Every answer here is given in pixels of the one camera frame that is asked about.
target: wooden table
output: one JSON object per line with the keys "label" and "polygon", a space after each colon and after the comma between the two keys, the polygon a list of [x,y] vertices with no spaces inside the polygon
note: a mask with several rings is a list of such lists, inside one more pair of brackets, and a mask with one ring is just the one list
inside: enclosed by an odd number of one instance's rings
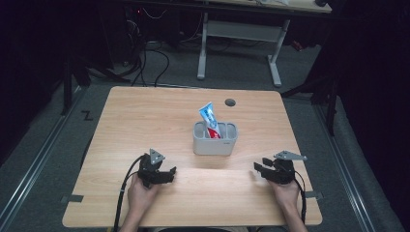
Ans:
{"label": "wooden table", "polygon": [[[225,105],[226,99],[236,105]],[[198,109],[207,102],[214,104],[219,121],[238,127],[230,156],[199,156],[192,150],[193,125],[202,121]],[[279,93],[114,87],[73,190],[83,200],[69,203],[64,225],[112,226],[122,181],[150,148],[166,156],[161,170],[177,166],[177,173],[172,184],[161,187],[141,226],[285,224],[266,180],[253,170],[255,161],[283,150],[300,154]],[[311,190],[304,163],[294,163]],[[120,223],[127,210],[125,195]],[[316,200],[309,198],[307,224],[321,220]]]}

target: gray container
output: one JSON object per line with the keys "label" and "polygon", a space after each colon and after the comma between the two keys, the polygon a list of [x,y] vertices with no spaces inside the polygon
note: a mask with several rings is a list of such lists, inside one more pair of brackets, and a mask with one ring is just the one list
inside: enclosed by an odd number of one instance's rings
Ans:
{"label": "gray container", "polygon": [[238,129],[235,124],[228,122],[218,122],[218,126],[220,139],[209,137],[205,122],[193,125],[193,151],[197,155],[231,155],[238,138]]}

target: silver bracket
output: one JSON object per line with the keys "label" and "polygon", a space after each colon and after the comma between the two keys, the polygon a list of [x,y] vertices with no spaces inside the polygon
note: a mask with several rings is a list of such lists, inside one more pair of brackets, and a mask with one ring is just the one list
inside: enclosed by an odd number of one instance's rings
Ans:
{"label": "silver bracket", "polygon": [[282,151],[274,155],[274,158],[281,160],[308,160],[306,156],[297,155],[288,151]]}
{"label": "silver bracket", "polygon": [[156,164],[159,163],[163,160],[165,160],[165,156],[161,155],[159,152],[156,150],[150,148],[150,157],[151,157],[151,164]]}

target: table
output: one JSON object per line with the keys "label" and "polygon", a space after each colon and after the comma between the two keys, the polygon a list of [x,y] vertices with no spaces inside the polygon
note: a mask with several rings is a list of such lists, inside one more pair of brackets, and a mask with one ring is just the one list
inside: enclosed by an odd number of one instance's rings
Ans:
{"label": "table", "polygon": [[[226,99],[236,105],[225,105]],[[219,121],[238,128],[230,156],[193,153],[193,125],[202,121],[198,109],[207,102]],[[127,170],[150,148],[165,155],[161,170],[177,166],[177,173],[161,187],[141,226],[285,224],[266,180],[253,170],[255,161],[283,150],[300,154],[278,92],[142,87],[111,89],[73,190],[83,199],[69,202],[63,224],[112,226]],[[312,190],[304,163],[294,163]],[[124,199],[120,223],[128,210]],[[321,220],[316,200],[308,198],[307,224]]]}
{"label": "table", "polygon": [[[314,1],[311,0],[289,0],[288,4],[279,3],[274,0],[207,0],[206,4],[209,2],[224,3],[224,4],[236,4],[236,5],[246,5],[249,7],[260,7],[260,8],[276,8],[283,9],[287,11],[304,11],[310,13],[325,13],[329,14],[332,9],[329,5],[325,7],[319,7],[315,5]],[[272,46],[272,55],[268,56],[268,64],[271,70],[272,79],[276,87],[281,86],[280,76],[278,73],[277,59],[280,48],[283,44],[283,40],[286,36],[286,32],[289,26],[290,20],[286,19],[283,21],[281,26],[264,26],[264,25],[254,25],[246,23],[236,23],[236,22],[226,22],[218,20],[208,20],[208,14],[204,14],[203,26],[202,26],[202,42],[201,51],[199,53],[198,62],[198,79],[205,78],[206,72],[206,42],[207,37],[226,37],[233,39],[243,39],[243,40],[253,40],[274,43]]]}

